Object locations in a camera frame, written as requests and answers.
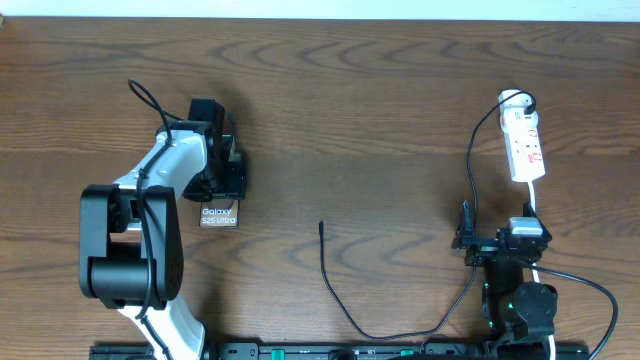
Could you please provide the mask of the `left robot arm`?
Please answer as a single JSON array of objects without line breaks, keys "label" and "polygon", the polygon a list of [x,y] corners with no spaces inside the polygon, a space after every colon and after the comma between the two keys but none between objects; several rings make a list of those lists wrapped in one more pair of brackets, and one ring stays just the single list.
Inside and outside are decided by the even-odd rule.
[{"label": "left robot arm", "polygon": [[94,345],[92,359],[215,359],[218,348],[186,303],[178,203],[200,204],[199,225],[235,228],[245,197],[243,156],[224,120],[161,126],[149,153],[80,200],[79,285],[133,322],[138,345]]}]

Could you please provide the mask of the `Galaxy smartphone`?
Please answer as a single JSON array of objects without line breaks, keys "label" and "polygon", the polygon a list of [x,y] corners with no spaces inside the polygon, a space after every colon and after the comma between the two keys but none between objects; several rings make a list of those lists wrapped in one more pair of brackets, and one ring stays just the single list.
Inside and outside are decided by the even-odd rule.
[{"label": "Galaxy smartphone", "polygon": [[214,199],[201,204],[199,221],[201,228],[237,228],[238,225],[238,200]]}]

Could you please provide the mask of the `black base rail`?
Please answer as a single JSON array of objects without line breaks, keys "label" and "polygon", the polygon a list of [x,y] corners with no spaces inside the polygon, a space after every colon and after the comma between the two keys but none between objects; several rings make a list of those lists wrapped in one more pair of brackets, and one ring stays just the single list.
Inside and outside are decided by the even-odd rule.
[{"label": "black base rail", "polygon": [[[382,359],[550,359],[540,344],[501,346],[495,356],[489,349],[474,344],[428,342],[426,345],[259,345],[256,343],[224,343],[205,346],[201,359],[211,360],[382,360]],[[560,360],[589,358],[588,347],[578,344],[556,344]],[[90,360],[157,359],[151,345],[97,345],[88,352]]]}]

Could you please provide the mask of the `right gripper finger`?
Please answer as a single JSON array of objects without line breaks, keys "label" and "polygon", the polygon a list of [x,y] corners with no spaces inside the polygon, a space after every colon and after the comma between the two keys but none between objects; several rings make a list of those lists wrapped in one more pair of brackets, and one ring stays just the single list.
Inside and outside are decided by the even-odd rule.
[{"label": "right gripper finger", "polygon": [[536,211],[533,209],[532,204],[529,202],[523,204],[523,216],[539,221]]},{"label": "right gripper finger", "polygon": [[468,201],[463,201],[456,231],[451,243],[452,249],[467,249],[475,240],[473,216]]}]

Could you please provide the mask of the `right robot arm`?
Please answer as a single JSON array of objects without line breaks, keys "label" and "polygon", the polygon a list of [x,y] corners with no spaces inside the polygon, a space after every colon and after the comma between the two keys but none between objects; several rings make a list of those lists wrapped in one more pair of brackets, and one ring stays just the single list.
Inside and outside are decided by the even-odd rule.
[{"label": "right robot arm", "polygon": [[494,359],[555,359],[553,339],[557,313],[557,290],[540,282],[527,281],[524,272],[541,259],[552,236],[529,203],[523,214],[512,217],[493,237],[476,234],[470,205],[463,202],[452,241],[464,250],[465,264],[482,268],[483,316],[491,335],[482,351]]}]

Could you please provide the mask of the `white power strip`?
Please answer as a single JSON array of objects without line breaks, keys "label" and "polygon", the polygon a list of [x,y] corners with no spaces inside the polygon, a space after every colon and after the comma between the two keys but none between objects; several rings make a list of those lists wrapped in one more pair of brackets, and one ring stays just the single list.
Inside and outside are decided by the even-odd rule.
[{"label": "white power strip", "polygon": [[504,90],[500,102],[500,127],[504,133],[511,180],[533,182],[545,175],[538,132],[539,116],[533,97],[516,89]]}]

